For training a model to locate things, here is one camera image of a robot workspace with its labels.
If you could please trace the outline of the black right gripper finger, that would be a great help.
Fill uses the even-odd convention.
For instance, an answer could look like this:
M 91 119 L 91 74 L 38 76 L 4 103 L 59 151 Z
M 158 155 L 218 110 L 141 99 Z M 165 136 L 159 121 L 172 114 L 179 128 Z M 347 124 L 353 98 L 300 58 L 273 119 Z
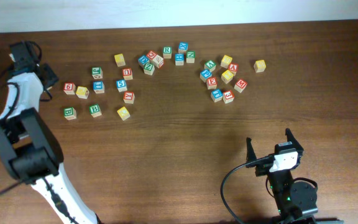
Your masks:
M 294 135 L 292 134 L 289 128 L 285 129 L 285 135 L 287 137 L 287 141 L 293 144 L 293 147 L 296 149 L 297 152 L 303 152 L 303 147 L 301 144 L 295 139 Z
M 246 163 L 248 164 L 257 160 L 251 141 L 252 141 L 251 138 L 246 138 L 246 148 L 247 148 Z

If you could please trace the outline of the red 6 I block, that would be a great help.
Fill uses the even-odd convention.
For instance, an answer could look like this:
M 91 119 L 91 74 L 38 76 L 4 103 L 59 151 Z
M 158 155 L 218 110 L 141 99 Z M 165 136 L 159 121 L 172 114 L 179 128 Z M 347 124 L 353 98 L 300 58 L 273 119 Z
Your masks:
M 63 91 L 67 95 L 75 95 L 76 94 L 76 86 L 74 83 L 66 82 L 66 83 L 64 83 Z

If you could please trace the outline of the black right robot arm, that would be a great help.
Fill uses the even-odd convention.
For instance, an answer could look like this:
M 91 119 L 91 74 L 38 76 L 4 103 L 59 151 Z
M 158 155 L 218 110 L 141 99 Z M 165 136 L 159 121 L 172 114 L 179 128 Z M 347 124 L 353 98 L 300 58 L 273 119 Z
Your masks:
M 291 171 L 300 165 L 304 149 L 290 129 L 285 130 L 287 141 L 276 144 L 274 153 L 257 158 L 251 143 L 246 139 L 247 168 L 255 168 L 257 177 L 266 176 L 279 210 L 273 223 L 343 223 L 338 219 L 317 220 L 317 191 L 315 181 L 304 177 L 293 178 Z

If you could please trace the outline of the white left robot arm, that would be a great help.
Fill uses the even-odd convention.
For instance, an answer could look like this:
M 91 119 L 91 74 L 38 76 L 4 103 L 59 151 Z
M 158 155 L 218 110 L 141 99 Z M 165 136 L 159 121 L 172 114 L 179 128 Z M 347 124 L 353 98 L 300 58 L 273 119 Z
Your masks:
M 63 223 L 100 223 L 71 184 L 63 151 L 39 115 L 42 94 L 58 77 L 42 63 L 42 49 L 31 40 L 10 45 L 6 105 L 0 114 L 0 160 L 17 184 L 37 191 Z

